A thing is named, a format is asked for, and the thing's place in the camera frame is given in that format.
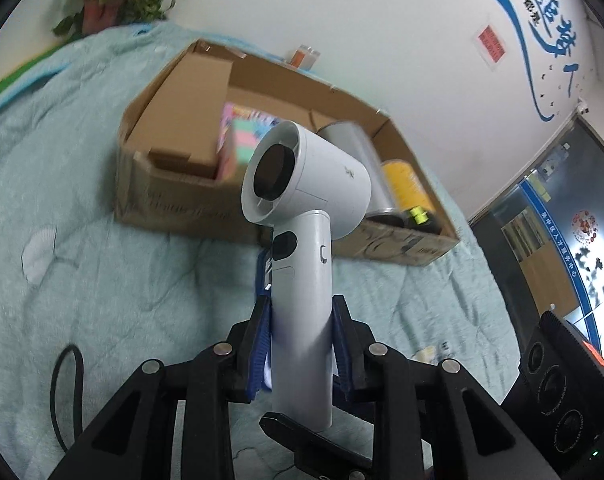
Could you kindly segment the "brown cardboard box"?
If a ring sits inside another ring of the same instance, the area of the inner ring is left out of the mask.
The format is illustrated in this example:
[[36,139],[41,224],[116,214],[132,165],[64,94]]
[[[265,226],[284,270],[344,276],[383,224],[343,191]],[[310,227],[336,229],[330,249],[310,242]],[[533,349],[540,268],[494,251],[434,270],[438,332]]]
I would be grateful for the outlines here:
[[400,205],[413,164],[392,119],[297,70],[197,41],[139,93],[118,134],[114,214],[153,231],[283,248],[320,223],[331,257],[426,266],[458,243],[436,193]]

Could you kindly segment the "pastel rubik cube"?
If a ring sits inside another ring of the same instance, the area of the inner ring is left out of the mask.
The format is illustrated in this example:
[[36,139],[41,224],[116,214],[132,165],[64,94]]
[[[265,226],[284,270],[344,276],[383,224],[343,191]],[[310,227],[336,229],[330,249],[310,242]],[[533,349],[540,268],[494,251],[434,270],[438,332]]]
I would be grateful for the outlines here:
[[217,179],[226,180],[233,176],[238,168],[247,166],[262,137],[272,127],[271,122],[262,120],[225,119],[220,134]]

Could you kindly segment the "white hair dryer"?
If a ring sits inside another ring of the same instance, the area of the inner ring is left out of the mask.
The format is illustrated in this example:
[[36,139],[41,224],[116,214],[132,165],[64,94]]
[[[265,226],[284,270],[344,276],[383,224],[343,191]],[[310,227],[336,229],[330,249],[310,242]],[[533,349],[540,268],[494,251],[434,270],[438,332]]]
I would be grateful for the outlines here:
[[244,218],[272,231],[272,405],[313,431],[332,423],[332,243],[371,195],[358,160],[295,122],[263,136],[244,174]]

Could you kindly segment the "blue wall lettering decal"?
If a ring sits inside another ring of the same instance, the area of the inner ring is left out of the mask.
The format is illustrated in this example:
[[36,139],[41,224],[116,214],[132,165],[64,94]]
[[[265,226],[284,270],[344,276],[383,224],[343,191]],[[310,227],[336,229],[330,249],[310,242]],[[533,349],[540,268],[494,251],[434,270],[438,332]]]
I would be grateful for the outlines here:
[[493,0],[515,38],[535,114],[541,122],[570,115],[595,76],[582,0]]

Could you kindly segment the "red wall notice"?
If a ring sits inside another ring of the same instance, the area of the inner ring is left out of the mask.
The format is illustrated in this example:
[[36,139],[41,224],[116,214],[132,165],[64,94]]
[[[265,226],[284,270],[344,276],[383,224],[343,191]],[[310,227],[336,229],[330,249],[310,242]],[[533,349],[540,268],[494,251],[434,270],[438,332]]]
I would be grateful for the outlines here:
[[473,36],[480,57],[490,70],[496,70],[506,58],[506,47],[494,27],[488,23],[482,26]]

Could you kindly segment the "yellow black tea canister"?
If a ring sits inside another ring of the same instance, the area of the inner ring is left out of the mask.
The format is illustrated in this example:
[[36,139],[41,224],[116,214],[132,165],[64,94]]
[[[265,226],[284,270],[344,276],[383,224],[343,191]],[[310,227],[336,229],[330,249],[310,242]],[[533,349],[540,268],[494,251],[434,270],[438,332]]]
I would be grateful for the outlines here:
[[383,162],[381,168],[406,229],[440,235],[442,222],[413,166],[401,159],[391,159]]

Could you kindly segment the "blue framed glass door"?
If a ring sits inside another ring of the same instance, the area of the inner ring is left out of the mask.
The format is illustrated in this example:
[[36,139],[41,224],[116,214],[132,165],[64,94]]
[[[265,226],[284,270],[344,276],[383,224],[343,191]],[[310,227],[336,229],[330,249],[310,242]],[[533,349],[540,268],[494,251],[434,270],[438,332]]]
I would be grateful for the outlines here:
[[471,221],[521,347],[552,311],[604,356],[604,142],[574,116]]

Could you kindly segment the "teal quilted blanket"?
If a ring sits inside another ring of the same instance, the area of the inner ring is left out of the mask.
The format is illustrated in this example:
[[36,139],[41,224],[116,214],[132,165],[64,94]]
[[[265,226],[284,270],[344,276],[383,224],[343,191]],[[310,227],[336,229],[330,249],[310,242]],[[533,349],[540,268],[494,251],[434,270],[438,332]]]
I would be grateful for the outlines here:
[[[58,74],[0,110],[0,452],[19,479],[46,479],[62,459],[49,388],[67,344],[84,358],[87,425],[142,361],[190,360],[250,315],[258,248],[113,217],[124,108],[198,36],[165,22],[108,29],[29,70],[20,84]],[[378,340],[407,357],[435,346],[500,403],[518,375],[514,328],[464,214],[420,166],[460,242],[423,268],[336,259],[334,291]],[[237,478],[303,479],[259,427],[269,400],[232,408]]]

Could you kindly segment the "silver metal tin can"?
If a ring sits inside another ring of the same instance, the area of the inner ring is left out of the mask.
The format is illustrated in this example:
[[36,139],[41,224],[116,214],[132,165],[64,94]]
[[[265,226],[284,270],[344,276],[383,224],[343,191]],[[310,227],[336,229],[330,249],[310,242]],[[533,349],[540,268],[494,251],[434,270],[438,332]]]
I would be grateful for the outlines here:
[[333,122],[320,128],[318,134],[366,168],[372,182],[366,219],[402,228],[403,217],[383,174],[381,160],[365,130],[357,122]]

